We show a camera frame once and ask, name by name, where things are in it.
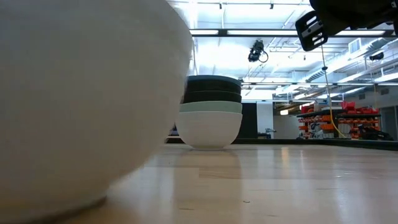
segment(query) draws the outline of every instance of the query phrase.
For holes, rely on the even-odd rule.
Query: air duct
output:
[[[361,39],[362,43],[362,52],[364,52],[361,55],[361,52],[356,52],[355,55],[356,57],[353,57],[353,54],[349,52],[349,50],[345,50],[344,52],[340,53],[336,57],[333,57],[329,60],[326,61],[326,65],[328,67],[327,72],[332,73],[338,69],[341,69],[359,59],[362,59],[364,57],[370,56],[374,53],[376,53],[378,50],[380,50],[382,47],[387,45],[388,43],[392,42],[393,40],[396,40],[396,38],[378,38],[376,40],[369,41],[369,39]],[[313,70],[309,71],[308,75],[301,80],[301,82],[312,82],[316,80],[317,78],[320,78],[325,75],[325,72],[322,70],[323,66],[319,66],[317,68],[314,68]]]

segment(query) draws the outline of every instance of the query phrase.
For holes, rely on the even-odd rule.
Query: cable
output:
[[[374,109],[377,109],[377,91],[376,91],[376,81],[374,80],[374,77],[373,77],[373,72],[371,72],[371,77],[372,77],[372,79],[373,79],[373,90],[374,90],[374,94],[373,94],[373,96],[374,96]]]
[[[323,46],[322,46],[322,45],[321,45],[321,48],[322,48],[322,60],[323,60],[323,68],[322,68],[322,70],[325,72],[326,87],[327,87],[327,90],[328,90],[330,120],[331,120],[331,123],[332,123],[333,127],[336,129],[336,131],[337,131],[341,136],[343,136],[344,138],[347,138],[347,137],[346,137],[343,133],[341,133],[341,131],[336,127],[335,121],[334,121],[334,119],[333,119],[333,112],[332,112],[332,110],[331,110],[331,97],[330,97],[330,88],[329,88],[328,74],[327,74],[327,72],[326,72],[326,70],[328,69],[328,67],[326,66],[326,63],[325,63],[325,55],[324,55],[324,53],[323,53]]]
[[[268,59],[269,59],[268,53],[267,53],[265,50],[263,50],[262,52],[265,53],[265,54],[267,55],[267,60],[262,61],[262,60],[259,59],[259,62],[261,62],[261,63],[266,63],[266,62],[268,62]]]

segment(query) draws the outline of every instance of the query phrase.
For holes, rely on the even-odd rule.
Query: light fixture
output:
[[[350,76],[338,81],[338,83],[345,83],[345,82],[353,81],[354,79],[356,79],[356,78],[358,78],[360,76],[362,76],[362,74],[360,74],[360,73],[359,74],[355,74],[355,75],[350,75]]]
[[[335,96],[338,96],[338,95],[340,95],[340,93],[331,93],[330,97],[335,97]],[[320,96],[317,97],[317,99],[327,99],[327,98],[329,98],[329,96],[327,94],[320,95]]]
[[[313,105],[314,103],[315,103],[315,102],[306,103],[306,104],[300,105],[300,110],[301,110],[301,108],[302,108],[303,106],[311,106],[311,105]]]
[[[293,100],[294,103],[311,103],[313,100]]]
[[[218,35],[218,30],[192,29],[191,35]]]
[[[256,85],[291,85],[292,83],[256,83]]]
[[[393,73],[393,74],[389,74],[389,75],[383,75],[380,78],[377,78],[374,80],[374,82],[379,83],[379,82],[385,82],[385,81],[389,81],[389,80],[394,80],[398,78],[398,73]]]
[[[280,111],[280,115],[288,115],[288,114],[289,114],[289,110]]]
[[[378,83],[379,86],[398,86],[398,83]]]
[[[361,88],[355,88],[355,89],[353,89],[353,90],[350,90],[350,91],[347,91],[347,92],[345,92],[344,94],[355,93],[356,91],[363,90],[363,89],[364,89],[364,87],[361,87]]]
[[[289,100],[266,100],[266,102],[287,103],[287,102],[289,102]]]
[[[298,85],[302,85],[302,86],[307,86],[307,85],[326,85],[326,83],[297,83],[297,84]]]
[[[384,30],[343,30],[339,32],[336,35],[361,35],[361,36],[367,36],[367,35],[383,35],[386,33]]]
[[[371,86],[373,83],[337,83],[339,86]]]
[[[297,35],[296,30],[229,30],[228,35]]]

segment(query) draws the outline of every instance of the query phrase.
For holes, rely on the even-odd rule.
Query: black wall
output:
[[[257,103],[243,103],[242,124],[238,138],[257,138]]]

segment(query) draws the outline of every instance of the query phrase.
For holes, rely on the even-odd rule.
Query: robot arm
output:
[[[382,23],[398,30],[398,0],[311,0],[314,11],[296,22],[305,51],[313,50],[347,28],[372,29]]]

